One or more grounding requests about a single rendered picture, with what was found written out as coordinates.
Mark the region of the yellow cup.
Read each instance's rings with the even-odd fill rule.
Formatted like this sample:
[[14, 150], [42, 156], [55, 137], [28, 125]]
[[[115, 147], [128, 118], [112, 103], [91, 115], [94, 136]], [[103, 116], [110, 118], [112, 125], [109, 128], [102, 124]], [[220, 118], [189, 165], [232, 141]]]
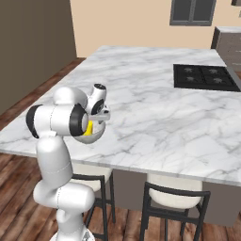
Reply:
[[93, 133], [93, 121], [89, 120], [88, 121], [88, 127], [86, 132], [83, 134], [83, 136], [91, 136]]

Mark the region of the grey framed window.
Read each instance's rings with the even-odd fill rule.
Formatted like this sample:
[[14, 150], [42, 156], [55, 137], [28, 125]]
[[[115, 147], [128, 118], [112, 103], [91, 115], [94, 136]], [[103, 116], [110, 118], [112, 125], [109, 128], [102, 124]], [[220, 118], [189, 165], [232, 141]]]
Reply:
[[172, 0], [170, 25], [210, 26], [217, 0]]

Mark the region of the black stool with cream seat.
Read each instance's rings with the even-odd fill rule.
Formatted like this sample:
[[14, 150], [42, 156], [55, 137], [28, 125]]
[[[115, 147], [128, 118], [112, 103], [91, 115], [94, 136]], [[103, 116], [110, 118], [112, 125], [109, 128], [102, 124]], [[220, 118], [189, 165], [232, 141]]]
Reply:
[[104, 232], [95, 233], [94, 236], [103, 241], [108, 241], [107, 205], [111, 206], [112, 222], [116, 222], [113, 169], [83, 164], [72, 164], [72, 167], [72, 182], [87, 185], [91, 187], [94, 192], [101, 192], [101, 197], [95, 199], [94, 204], [88, 211], [86, 226], [88, 226], [91, 221], [94, 209], [100, 207], [103, 214]]
[[165, 220], [165, 241], [168, 241], [168, 220], [181, 222], [180, 235], [184, 234], [186, 223], [195, 224], [193, 241], [199, 241], [210, 197], [211, 192], [202, 189], [202, 181], [148, 174], [144, 184], [139, 241], [144, 241], [150, 217]]

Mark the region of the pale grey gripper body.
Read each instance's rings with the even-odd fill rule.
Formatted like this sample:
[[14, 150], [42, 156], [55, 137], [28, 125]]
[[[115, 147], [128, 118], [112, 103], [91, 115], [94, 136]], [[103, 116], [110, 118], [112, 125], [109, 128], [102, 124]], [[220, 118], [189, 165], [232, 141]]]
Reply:
[[110, 120], [110, 110], [103, 109], [101, 112], [99, 112], [96, 115], [90, 115], [89, 119], [91, 121], [109, 121]]

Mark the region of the grey bowl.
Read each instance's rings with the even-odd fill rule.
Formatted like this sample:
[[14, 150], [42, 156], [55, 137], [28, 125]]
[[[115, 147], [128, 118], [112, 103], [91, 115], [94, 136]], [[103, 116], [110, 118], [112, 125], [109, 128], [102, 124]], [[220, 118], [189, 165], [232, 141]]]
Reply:
[[93, 133], [91, 136], [79, 136], [75, 139], [84, 144], [91, 144], [97, 141], [104, 133], [105, 122], [104, 121], [94, 121], [93, 120]]

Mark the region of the grey island base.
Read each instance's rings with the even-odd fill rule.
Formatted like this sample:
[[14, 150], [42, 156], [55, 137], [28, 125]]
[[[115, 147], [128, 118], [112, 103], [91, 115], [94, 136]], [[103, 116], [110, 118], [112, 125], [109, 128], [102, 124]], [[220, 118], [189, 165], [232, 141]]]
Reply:
[[[119, 208], [142, 210], [145, 173], [113, 170], [115, 204]], [[211, 192], [204, 222], [232, 227], [241, 211], [241, 186], [203, 183]]]

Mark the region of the black hob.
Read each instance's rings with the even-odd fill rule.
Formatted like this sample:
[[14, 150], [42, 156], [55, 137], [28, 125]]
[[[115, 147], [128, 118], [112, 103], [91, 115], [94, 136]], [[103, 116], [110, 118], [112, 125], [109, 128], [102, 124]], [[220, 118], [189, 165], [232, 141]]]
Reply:
[[235, 76], [227, 67], [205, 65], [173, 65], [176, 88], [241, 92]]

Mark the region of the grey cupboard run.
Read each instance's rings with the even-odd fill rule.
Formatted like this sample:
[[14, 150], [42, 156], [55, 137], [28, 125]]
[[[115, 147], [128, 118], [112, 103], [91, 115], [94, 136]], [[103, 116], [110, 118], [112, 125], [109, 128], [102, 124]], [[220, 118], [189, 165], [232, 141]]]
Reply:
[[228, 67], [241, 72], [241, 26], [216, 26], [211, 48]]

